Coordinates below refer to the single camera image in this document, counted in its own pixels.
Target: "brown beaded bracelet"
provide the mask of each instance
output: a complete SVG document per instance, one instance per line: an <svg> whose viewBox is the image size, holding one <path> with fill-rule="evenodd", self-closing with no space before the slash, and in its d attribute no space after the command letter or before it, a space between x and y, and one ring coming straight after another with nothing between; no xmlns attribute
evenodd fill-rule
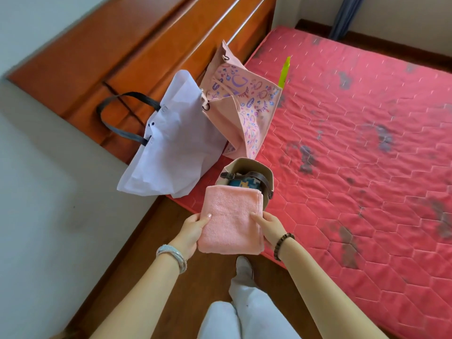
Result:
<svg viewBox="0 0 452 339"><path fill-rule="evenodd" d="M287 238L292 238L295 239L294 235L292 233L286 233L285 235L283 235L280 240L278 240L278 243L276 243L275 246L275 251L274 251L274 258L278 261L281 262L281 260L278 257L278 253L279 253L279 249L281 248L281 245L283 244L284 240L286 240Z"/></svg>

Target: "leather handle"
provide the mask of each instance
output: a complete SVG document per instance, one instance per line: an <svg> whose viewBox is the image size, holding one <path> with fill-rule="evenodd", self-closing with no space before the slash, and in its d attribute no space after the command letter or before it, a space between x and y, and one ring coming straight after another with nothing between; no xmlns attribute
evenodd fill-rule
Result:
<svg viewBox="0 0 452 339"><path fill-rule="evenodd" d="M260 173L258 173L256 171L250 171L250 172L248 172L245 175L238 175L238 174L233 174L233 173L229 173L229 172L224 172L224 173L220 174L220 177L221 178L226 178L226 179L229 179L229 180L235 179L235 180L239 180L239 181L242 181L242 180L244 180L247 177L256 178L260 182L262 182L265 185L265 187L267 188L267 190L268 190L268 198L271 199L273 197L273 190L270 189L270 183L268 183L267 178L263 174L260 174Z"/></svg>
<svg viewBox="0 0 452 339"><path fill-rule="evenodd" d="M103 119L102 119L102 111L104 110L105 107L107 107L110 102L112 102L113 100L115 100L118 97L121 96L130 96L133 98L136 98L137 100L153 107L155 109L156 112L159 111L159 109L161 108L160 103L158 101L155 101L154 99L150 98L147 95L144 95L142 93L139 92L127 92L121 95L114 95L114 96L110 96L108 98L106 98L104 101L100 102L97 107L96 107L96 113L99 116L100 120L102 121L102 123L112 132L116 133L118 136L121 136L123 138L127 138L127 139L131 139L134 141L139 142L141 145L146 146L149 139L145 139L142 136L139 136L138 134L135 133L130 133L130 132L126 132L124 130L120 130L119 128L116 128L108 123L106 123Z"/></svg>

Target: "folded pink towel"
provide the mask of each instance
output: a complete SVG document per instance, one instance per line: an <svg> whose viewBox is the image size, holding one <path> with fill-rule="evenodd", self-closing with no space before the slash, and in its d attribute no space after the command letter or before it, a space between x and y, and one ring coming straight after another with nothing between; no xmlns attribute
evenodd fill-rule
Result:
<svg viewBox="0 0 452 339"><path fill-rule="evenodd" d="M260 226L250 212L262 216L263 196L257 189L226 185L207 187L201 216L212 214L202 229L198 249L205 253L259 254L263 251Z"/></svg>

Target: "mattress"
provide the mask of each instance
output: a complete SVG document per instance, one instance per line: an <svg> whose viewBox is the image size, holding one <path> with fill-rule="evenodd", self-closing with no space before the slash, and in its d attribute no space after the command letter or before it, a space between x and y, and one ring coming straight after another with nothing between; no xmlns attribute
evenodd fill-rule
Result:
<svg viewBox="0 0 452 339"><path fill-rule="evenodd" d="M452 338L452 75L288 28L246 67L277 83L287 56L267 211L377 325ZM229 162L175 201L200 212Z"/></svg>

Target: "light blue wristband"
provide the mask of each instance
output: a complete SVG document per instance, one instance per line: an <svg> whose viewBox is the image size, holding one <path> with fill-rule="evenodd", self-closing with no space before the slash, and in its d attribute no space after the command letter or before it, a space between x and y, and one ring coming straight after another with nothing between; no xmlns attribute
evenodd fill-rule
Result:
<svg viewBox="0 0 452 339"><path fill-rule="evenodd" d="M179 274L184 273L187 270L187 260L174 246L162 245L158 248L155 256L158 257L162 253L169 253L177 260L179 264Z"/></svg>

